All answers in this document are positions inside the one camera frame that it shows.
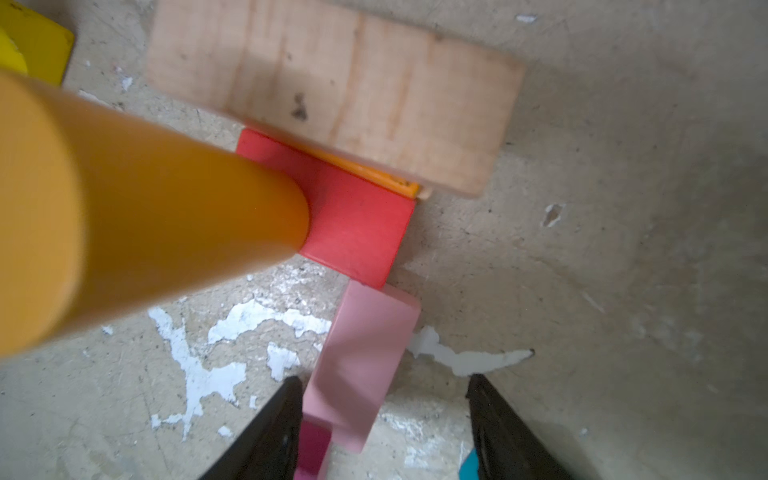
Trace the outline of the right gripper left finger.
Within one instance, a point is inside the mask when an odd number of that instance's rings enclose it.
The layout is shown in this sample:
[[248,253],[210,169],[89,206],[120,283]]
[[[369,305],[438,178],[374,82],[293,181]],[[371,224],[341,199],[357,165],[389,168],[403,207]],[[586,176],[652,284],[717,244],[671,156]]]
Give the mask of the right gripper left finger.
[[303,383],[286,378],[201,480],[285,480],[297,468]]

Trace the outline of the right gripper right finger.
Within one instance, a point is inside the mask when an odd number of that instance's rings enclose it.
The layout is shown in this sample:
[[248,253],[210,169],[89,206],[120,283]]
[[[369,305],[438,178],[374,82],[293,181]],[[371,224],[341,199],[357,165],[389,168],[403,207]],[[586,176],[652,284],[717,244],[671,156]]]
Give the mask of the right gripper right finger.
[[468,383],[475,468],[479,479],[571,479],[483,374]]

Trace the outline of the teal block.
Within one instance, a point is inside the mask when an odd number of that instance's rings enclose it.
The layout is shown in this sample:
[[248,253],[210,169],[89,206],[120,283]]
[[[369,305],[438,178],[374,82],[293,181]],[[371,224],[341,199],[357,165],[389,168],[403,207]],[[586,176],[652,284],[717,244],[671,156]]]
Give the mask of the teal block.
[[479,458],[475,449],[472,449],[462,462],[458,472],[458,479],[479,480]]

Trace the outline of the magenta block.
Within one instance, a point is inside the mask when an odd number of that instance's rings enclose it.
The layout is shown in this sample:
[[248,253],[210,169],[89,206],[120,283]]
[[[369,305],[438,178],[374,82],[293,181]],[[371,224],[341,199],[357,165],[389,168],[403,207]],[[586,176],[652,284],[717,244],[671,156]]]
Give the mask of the magenta block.
[[294,480],[325,480],[332,432],[324,426],[303,420],[299,433]]

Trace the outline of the light pink rectangular block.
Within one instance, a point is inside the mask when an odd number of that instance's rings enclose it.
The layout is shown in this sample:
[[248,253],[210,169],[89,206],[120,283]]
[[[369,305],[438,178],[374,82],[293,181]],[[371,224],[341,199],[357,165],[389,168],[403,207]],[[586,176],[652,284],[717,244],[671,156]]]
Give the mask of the light pink rectangular block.
[[351,280],[303,398],[303,413],[350,453],[363,451],[421,313],[414,296]]

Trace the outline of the red block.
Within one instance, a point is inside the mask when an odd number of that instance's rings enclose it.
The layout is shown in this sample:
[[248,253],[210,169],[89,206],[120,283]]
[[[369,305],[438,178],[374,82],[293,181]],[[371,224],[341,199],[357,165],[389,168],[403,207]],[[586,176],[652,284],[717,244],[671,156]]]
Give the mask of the red block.
[[293,179],[310,211],[300,254],[372,288],[382,288],[416,201],[256,131],[241,132],[236,153]]

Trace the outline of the orange block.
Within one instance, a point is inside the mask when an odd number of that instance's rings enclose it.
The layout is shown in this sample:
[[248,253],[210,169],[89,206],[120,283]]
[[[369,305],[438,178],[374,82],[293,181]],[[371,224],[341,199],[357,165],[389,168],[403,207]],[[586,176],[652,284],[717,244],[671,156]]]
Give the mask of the orange block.
[[421,194],[421,185],[396,177],[390,173],[385,173],[372,167],[355,163],[341,156],[334,155],[309,145],[296,142],[289,142],[288,145],[407,198],[416,199]]

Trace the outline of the yellow cylinder block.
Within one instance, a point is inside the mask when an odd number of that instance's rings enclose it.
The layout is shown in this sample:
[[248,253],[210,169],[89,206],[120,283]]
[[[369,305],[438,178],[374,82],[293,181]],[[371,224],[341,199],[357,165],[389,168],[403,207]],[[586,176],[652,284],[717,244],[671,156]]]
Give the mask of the yellow cylinder block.
[[15,355],[293,256],[288,176],[1,75],[1,352]]

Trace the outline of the natural wood block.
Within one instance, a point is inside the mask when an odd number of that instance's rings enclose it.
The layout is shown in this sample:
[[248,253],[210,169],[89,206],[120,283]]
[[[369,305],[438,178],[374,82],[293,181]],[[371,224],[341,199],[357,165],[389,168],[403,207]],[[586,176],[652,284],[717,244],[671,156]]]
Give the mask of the natural wood block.
[[146,71],[272,137],[468,198],[524,75],[510,54],[326,1],[160,1]]

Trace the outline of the yellow arch block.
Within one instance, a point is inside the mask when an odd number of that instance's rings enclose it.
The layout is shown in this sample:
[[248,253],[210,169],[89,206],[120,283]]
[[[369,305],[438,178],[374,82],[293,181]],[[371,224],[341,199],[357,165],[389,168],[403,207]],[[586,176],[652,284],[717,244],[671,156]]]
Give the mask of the yellow arch block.
[[1,67],[60,86],[75,35],[15,1],[1,1]]

